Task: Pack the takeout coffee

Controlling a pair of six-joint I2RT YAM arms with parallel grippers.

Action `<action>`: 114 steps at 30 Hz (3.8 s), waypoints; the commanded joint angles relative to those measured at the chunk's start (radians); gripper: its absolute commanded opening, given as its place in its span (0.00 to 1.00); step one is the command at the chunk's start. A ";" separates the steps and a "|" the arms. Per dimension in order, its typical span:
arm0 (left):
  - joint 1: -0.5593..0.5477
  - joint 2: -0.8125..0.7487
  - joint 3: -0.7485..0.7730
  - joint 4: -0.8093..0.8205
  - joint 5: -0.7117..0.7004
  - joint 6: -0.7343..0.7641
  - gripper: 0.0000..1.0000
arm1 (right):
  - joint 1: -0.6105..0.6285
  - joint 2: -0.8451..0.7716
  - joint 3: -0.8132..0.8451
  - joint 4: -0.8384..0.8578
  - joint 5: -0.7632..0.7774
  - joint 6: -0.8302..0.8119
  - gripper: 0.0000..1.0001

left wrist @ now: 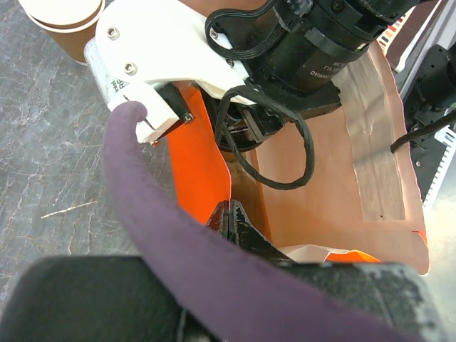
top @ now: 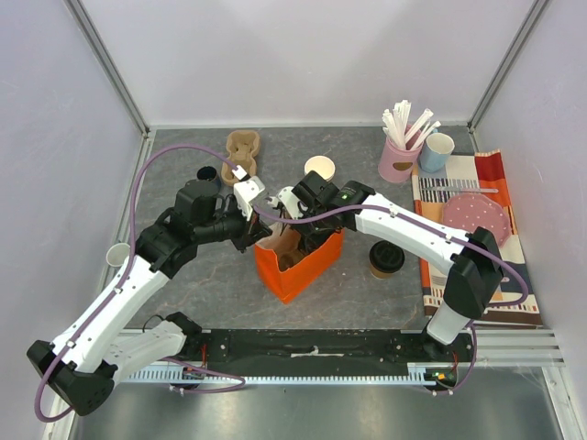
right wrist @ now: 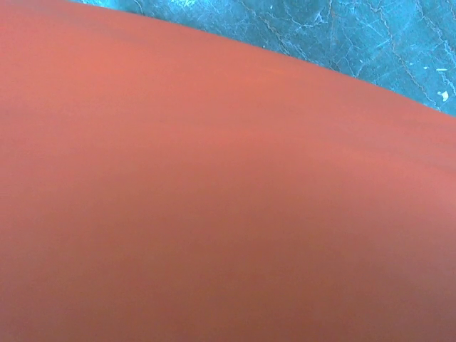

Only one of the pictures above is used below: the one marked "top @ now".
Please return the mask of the orange paper bag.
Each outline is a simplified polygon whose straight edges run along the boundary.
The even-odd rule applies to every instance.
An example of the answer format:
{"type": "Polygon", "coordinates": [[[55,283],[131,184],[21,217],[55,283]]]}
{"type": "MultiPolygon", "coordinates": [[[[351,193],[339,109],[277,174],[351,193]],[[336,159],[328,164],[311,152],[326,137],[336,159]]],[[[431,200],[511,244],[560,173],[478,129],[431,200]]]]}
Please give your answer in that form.
{"type": "Polygon", "coordinates": [[[272,235],[263,238],[254,247],[257,272],[263,284],[284,304],[290,303],[313,281],[330,268],[340,257],[344,234],[333,234],[319,249],[305,256],[297,265],[285,272],[279,271],[274,250],[299,246],[300,234],[288,225],[270,226],[272,235]]]}

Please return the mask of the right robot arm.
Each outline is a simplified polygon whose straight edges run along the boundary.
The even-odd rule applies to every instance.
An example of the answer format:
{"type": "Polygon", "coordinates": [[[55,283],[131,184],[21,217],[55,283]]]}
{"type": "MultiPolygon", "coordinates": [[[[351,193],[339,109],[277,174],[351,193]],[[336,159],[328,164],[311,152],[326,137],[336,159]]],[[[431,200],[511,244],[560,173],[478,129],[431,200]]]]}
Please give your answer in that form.
{"type": "Polygon", "coordinates": [[[338,188],[312,171],[287,191],[283,204],[313,246],[328,233],[347,228],[386,240],[447,276],[443,303],[419,340],[430,360],[441,360],[452,351],[458,333],[483,315],[504,276],[490,231],[479,227],[469,233],[440,225],[358,181],[338,188]]]}

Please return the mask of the black cup lid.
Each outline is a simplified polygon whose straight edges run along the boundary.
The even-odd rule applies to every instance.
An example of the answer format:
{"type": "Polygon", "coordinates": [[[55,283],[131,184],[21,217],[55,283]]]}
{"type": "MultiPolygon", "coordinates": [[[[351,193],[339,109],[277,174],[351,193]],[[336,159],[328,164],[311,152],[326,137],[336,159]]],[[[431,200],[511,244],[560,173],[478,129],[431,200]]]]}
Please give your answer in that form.
{"type": "Polygon", "coordinates": [[[404,265],[404,251],[391,242],[381,240],[375,243],[369,253],[371,266],[383,273],[393,274],[404,265]]]}

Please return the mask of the brown paper cup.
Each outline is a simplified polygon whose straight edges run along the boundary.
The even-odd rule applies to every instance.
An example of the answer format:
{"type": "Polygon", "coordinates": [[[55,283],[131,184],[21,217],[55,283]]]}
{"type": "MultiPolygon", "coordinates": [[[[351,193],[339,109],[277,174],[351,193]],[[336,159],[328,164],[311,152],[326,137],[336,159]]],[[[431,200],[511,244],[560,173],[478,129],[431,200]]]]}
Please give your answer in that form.
{"type": "Polygon", "coordinates": [[[330,182],[336,173],[336,165],[334,161],[327,156],[313,156],[308,159],[304,165],[305,175],[311,171],[316,172],[322,179],[330,182]]]}
{"type": "Polygon", "coordinates": [[[397,265],[378,265],[372,263],[370,265],[371,275],[379,280],[385,280],[392,277],[402,267],[397,265]]]}

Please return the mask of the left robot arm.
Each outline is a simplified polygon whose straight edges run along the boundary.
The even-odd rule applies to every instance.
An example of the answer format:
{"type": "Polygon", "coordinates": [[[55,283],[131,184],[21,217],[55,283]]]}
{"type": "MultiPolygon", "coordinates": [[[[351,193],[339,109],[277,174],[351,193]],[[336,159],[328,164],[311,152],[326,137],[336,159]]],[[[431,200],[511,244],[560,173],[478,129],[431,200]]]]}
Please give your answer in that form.
{"type": "Polygon", "coordinates": [[[135,236],[119,272],[86,311],[52,341],[37,340],[28,349],[41,377],[36,396],[50,387],[70,412],[85,416],[121,380],[152,362],[197,357],[202,328],[181,312],[124,344],[115,339],[138,309],[196,258],[200,246],[230,241],[244,251],[268,236],[271,230],[253,210],[264,193],[257,177],[236,183],[227,197],[212,182],[187,182],[174,205],[135,236]]]}

